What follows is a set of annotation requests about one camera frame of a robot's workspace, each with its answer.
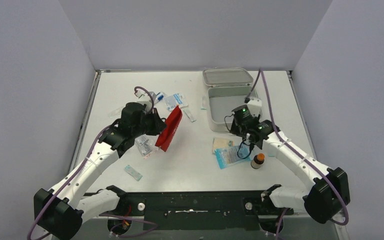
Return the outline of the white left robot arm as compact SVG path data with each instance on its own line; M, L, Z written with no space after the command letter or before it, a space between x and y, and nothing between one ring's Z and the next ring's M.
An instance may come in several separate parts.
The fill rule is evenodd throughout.
M34 222L27 234L32 238L36 226L60 240L70 240L82 224L111 211L117 216L128 210L126 193L111 185L92 196L84 194L102 173L142 135L158 136L166 128L156 108L129 102L120 118L101 130L84 160L49 190L39 189L33 197Z

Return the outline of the red first aid pouch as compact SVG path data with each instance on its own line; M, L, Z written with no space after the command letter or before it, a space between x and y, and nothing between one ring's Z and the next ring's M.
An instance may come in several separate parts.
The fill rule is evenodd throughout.
M156 147L160 148L164 152L167 152L174 138L174 135L176 134L176 131L180 125L182 117L182 110L179 106L176 106L165 121L166 128L158 136L155 143Z

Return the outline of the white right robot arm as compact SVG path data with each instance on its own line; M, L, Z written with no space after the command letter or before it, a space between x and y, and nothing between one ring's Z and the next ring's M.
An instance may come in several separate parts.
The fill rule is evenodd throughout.
M316 222L332 221L339 212L346 212L350 203L347 173L317 161L291 142L270 120L261 121L246 105L232 110L230 133L258 147L280 161L304 184L305 190L275 184L261 194L262 209L275 214L281 208L306 211Z

